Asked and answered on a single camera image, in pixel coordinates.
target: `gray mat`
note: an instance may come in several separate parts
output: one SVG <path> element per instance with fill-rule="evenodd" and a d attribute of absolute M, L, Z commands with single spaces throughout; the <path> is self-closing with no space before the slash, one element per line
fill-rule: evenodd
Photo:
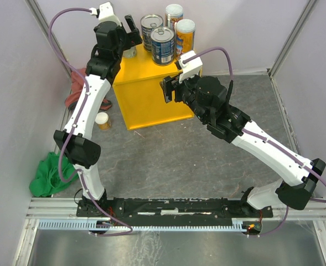
<path fill-rule="evenodd" d="M 219 79 L 228 85 L 227 76 Z M 269 77 L 236 76 L 234 84 L 231 104 L 289 147 Z M 107 98 L 112 128 L 95 125 L 92 141 L 102 148 L 99 172 L 109 197 L 240 198 L 248 187 L 279 178 L 248 152 L 211 135 L 197 118 L 127 131 L 113 91 Z M 80 187 L 76 181 L 55 197 L 72 197 Z"/>

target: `red cloth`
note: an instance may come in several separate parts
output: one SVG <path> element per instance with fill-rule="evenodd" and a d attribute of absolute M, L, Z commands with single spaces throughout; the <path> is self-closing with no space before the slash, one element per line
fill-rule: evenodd
<path fill-rule="evenodd" d="M 85 74 L 85 68 L 79 69 L 80 74 L 83 76 L 86 76 Z M 79 96 L 81 94 L 81 91 L 83 89 L 84 81 L 83 79 L 74 71 L 71 73 L 71 79 L 72 79 L 72 86 L 71 86 L 71 91 L 72 93 L 65 99 L 65 106 L 69 109 L 72 109 L 75 107 L 76 103 L 79 100 Z M 104 99 L 102 101 L 101 110 L 107 110 L 108 108 L 111 107 L 111 102 L 108 100 Z"/>

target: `can label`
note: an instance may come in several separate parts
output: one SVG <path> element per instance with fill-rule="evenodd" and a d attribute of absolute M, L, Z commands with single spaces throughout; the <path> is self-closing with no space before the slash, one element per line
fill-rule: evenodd
<path fill-rule="evenodd" d="M 152 58 L 158 65 L 168 65 L 174 60 L 174 39 L 164 43 L 152 40 Z"/>
<path fill-rule="evenodd" d="M 176 32 L 176 56 L 187 53 L 194 49 L 195 32 Z"/>
<path fill-rule="evenodd" d="M 152 50 L 151 31 L 152 31 L 152 28 L 149 29 L 149 28 L 142 26 L 143 45 L 147 51 Z"/>
<path fill-rule="evenodd" d="M 165 21 L 166 21 L 165 26 L 169 27 L 172 30 L 175 30 L 176 23 L 178 23 L 183 18 L 184 18 L 184 14 L 181 14 L 178 17 L 173 17 L 173 16 L 170 15 L 170 21 L 168 21 L 168 14 L 165 14 Z"/>

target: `gray floor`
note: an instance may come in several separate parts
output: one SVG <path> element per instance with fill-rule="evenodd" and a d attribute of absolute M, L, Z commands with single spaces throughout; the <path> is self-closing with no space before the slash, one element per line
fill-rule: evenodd
<path fill-rule="evenodd" d="M 265 231 L 278 222 L 263 222 Z M 38 230 L 29 265 L 325 265 L 313 222 L 286 222 L 272 236 L 230 232 L 134 232 L 93 237 L 85 231 Z"/>
<path fill-rule="evenodd" d="M 227 76 L 219 79 L 229 83 Z M 231 104 L 289 147 L 268 76 L 236 76 L 234 84 Z M 107 112 L 112 128 L 94 126 L 92 141 L 102 148 L 99 172 L 109 197 L 240 198 L 248 187 L 278 179 L 246 151 L 211 135 L 196 118 L 128 131 L 113 91 L 107 98 L 113 102 Z M 73 197 L 80 187 L 76 181 L 55 197 Z"/>

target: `green cloth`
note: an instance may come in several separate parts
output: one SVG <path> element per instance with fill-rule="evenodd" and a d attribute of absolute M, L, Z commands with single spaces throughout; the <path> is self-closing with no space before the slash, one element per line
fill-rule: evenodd
<path fill-rule="evenodd" d="M 44 161 L 40 161 L 37 168 L 35 179 L 30 183 L 30 191 L 35 197 L 47 197 L 52 194 L 65 190 L 70 184 L 78 179 L 78 175 L 68 183 L 63 183 L 58 173 L 59 155 L 50 152 Z M 68 159 L 63 156 L 62 173 L 68 179 L 74 172 L 74 167 Z"/>

